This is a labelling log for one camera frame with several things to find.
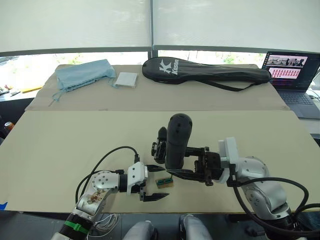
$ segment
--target bag strap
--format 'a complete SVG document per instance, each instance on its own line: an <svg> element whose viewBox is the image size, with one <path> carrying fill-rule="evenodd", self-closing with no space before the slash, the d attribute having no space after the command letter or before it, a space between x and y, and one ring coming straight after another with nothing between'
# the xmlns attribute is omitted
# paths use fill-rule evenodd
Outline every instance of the bag strap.
<svg viewBox="0 0 320 240"><path fill-rule="evenodd" d="M196 80L200 83L203 83L203 84L208 84L208 85L211 85L211 86L214 86L214 87L217 87L217 88L220 88L220 89L224 89L224 90L228 90L228 91L232 91L232 92L240 92L242 90L245 90L245 89L248 89L252 86L255 86L255 85L259 85L260 83L252 83L250 84L249 86L245 87L245 88L238 88L238 87L233 87L233 86L227 86L227 85L222 85L220 83L216 83L214 81L207 81L207 80Z"/></svg>

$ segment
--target laptop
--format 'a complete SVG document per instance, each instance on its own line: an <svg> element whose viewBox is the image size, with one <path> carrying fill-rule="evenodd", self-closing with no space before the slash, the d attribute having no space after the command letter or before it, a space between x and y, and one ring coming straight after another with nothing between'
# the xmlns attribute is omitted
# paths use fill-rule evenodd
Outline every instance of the laptop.
<svg viewBox="0 0 320 240"><path fill-rule="evenodd" d="M262 69L284 102L302 119L320 119L320 110L306 94L320 67L320 54L268 51Z"/></svg>

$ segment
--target beige table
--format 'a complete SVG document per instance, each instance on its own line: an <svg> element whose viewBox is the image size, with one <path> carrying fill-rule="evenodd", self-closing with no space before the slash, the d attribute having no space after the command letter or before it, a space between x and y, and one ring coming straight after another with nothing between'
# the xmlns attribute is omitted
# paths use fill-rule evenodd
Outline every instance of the beige table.
<svg viewBox="0 0 320 240"><path fill-rule="evenodd" d="M254 64L238 64L240 68L258 68ZM58 92L53 74L26 108L33 111L212 111L212 110L289 110L270 83L232 92L189 81L179 85L157 83L142 74L141 65L115 65L120 72L138 73L136 88L114 88L106 79L64 93L58 102L52 95ZM244 88L247 82L225 82Z"/></svg>
<svg viewBox="0 0 320 240"><path fill-rule="evenodd" d="M310 203L320 202L320 148L291 111L190 111L193 121L189 146L218 150L218 140L235 137L239 154L256 156L275 177L295 180L310 192ZM70 212L78 182L113 148L129 145L146 164L154 164L151 145L160 127L174 112L159 111L27 111L0 146L0 203L7 210ZM186 158L192 169L195 158ZM130 150L110 155L100 169L127 169ZM151 173L148 192L169 196L141 202L134 194L117 193L104 212L118 213L239 213L243 212L231 188L212 187L176 177L174 187L157 189ZM283 184L295 209L302 199L299 189Z"/></svg>

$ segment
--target black bag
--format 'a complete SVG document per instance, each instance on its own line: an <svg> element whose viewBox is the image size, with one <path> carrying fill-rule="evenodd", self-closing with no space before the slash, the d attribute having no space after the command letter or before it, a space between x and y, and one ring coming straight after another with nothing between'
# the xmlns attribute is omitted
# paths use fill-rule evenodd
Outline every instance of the black bag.
<svg viewBox="0 0 320 240"><path fill-rule="evenodd" d="M233 92L267 83L271 77L264 69L200 64L168 56L147 60L142 65L142 74L158 83L181 84L193 80ZM237 88L214 81L243 81L252 84L245 88Z"/></svg>

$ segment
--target green tape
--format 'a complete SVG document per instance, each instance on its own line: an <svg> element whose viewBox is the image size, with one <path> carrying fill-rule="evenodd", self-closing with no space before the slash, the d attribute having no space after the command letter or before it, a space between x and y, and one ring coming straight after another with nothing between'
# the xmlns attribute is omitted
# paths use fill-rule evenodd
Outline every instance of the green tape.
<svg viewBox="0 0 320 240"><path fill-rule="evenodd" d="M74 222L66 220L64 222L64 225L66 225L66 226L68 226L70 228L73 228L73 230L75 230L77 232L81 232L83 234L88 234L89 233L89 230L85 229L84 227L82 227L81 224L79 224L79 223L74 223Z"/></svg>

